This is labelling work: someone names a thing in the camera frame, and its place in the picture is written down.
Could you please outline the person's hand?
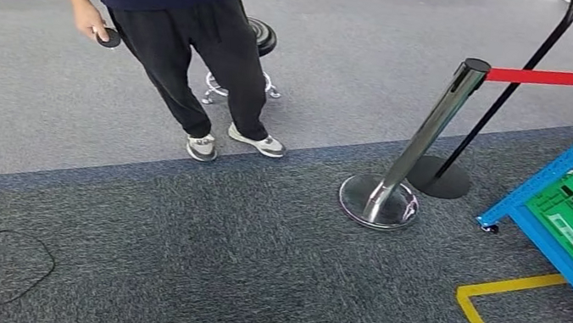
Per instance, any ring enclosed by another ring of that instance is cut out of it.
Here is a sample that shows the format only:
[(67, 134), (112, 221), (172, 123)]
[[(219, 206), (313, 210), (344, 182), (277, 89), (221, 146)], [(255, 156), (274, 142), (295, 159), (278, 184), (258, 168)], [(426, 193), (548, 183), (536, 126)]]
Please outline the person's hand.
[(73, 0), (72, 9), (77, 29), (95, 42), (109, 41), (106, 23), (97, 8), (89, 0)]

